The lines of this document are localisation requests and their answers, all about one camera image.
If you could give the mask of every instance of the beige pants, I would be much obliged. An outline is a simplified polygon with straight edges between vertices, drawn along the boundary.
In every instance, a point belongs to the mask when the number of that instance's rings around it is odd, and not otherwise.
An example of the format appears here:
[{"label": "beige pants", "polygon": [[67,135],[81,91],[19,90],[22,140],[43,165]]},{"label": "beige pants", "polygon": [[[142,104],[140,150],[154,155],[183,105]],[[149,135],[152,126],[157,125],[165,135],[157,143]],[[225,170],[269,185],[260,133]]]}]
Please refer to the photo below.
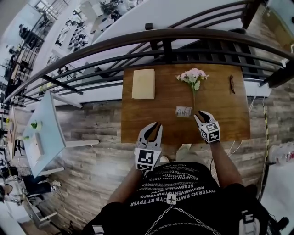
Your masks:
[{"label": "beige pants", "polygon": [[[175,161],[176,162],[197,162],[202,165],[205,165],[207,168],[207,164],[203,159],[201,159],[196,152],[190,150],[190,146],[188,144],[183,144],[175,155]],[[160,157],[158,158],[158,161],[155,164],[155,167],[161,166],[166,164],[166,162],[160,162]]]}]

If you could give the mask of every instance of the flower bouquet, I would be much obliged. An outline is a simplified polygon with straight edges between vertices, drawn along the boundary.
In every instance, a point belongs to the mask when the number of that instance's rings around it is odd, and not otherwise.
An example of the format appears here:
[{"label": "flower bouquet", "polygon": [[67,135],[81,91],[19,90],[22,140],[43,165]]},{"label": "flower bouquet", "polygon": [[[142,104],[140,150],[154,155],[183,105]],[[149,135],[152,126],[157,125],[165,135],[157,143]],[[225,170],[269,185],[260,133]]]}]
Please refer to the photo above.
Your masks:
[{"label": "flower bouquet", "polygon": [[195,93],[200,88],[200,81],[206,80],[209,75],[202,70],[193,68],[189,71],[182,73],[181,75],[176,76],[176,79],[182,82],[186,82],[190,85],[193,92],[193,110],[195,108]]}]

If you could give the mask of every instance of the light blue tabletop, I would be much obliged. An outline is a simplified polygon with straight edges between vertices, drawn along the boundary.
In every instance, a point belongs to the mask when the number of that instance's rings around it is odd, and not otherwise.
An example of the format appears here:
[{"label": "light blue tabletop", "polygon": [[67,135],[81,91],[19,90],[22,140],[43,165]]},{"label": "light blue tabletop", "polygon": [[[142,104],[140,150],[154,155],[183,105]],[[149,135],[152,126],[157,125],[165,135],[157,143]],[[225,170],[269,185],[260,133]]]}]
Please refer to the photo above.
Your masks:
[{"label": "light blue tabletop", "polygon": [[[40,131],[31,127],[31,123],[34,121],[42,122],[42,129]],[[32,153],[29,148],[31,145],[31,138],[35,132],[38,132],[40,135],[40,142],[44,151],[44,155],[40,157],[40,160],[38,160],[36,164],[33,163],[31,158]],[[29,140],[24,140],[23,143],[33,176],[37,177],[46,165],[65,148],[64,136],[56,117],[54,101],[50,91],[46,92],[45,96],[32,114],[28,125],[23,132],[23,136],[29,136]]]}]

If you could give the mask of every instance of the black t-shirt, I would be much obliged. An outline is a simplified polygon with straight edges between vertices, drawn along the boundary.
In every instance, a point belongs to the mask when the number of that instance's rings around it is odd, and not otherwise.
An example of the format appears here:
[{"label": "black t-shirt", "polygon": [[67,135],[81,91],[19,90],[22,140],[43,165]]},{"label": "black t-shirt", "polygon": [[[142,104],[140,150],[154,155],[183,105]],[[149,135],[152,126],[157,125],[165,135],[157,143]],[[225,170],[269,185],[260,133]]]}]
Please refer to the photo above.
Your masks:
[{"label": "black t-shirt", "polygon": [[[176,195],[170,209],[168,193]],[[145,174],[142,187],[126,203],[106,205],[82,234],[95,234],[93,226],[101,226],[105,235],[238,235],[240,220],[249,214],[266,234],[268,213],[244,186],[220,189],[204,165],[172,162]]]}]

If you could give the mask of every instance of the person's arm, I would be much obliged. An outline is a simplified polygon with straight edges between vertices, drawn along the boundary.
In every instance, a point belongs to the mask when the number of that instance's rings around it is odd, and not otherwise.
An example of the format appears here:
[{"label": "person's arm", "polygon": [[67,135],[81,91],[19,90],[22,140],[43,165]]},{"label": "person's arm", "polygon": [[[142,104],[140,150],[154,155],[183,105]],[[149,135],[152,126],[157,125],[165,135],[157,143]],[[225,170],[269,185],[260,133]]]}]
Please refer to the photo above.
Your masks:
[{"label": "person's arm", "polygon": [[110,196],[108,203],[125,202],[138,189],[142,178],[142,171],[137,170],[135,166],[133,166],[123,182],[120,184],[120,186]]},{"label": "person's arm", "polygon": [[220,187],[225,188],[234,183],[243,184],[240,173],[226,154],[221,143],[219,141],[212,142],[210,148]]}]

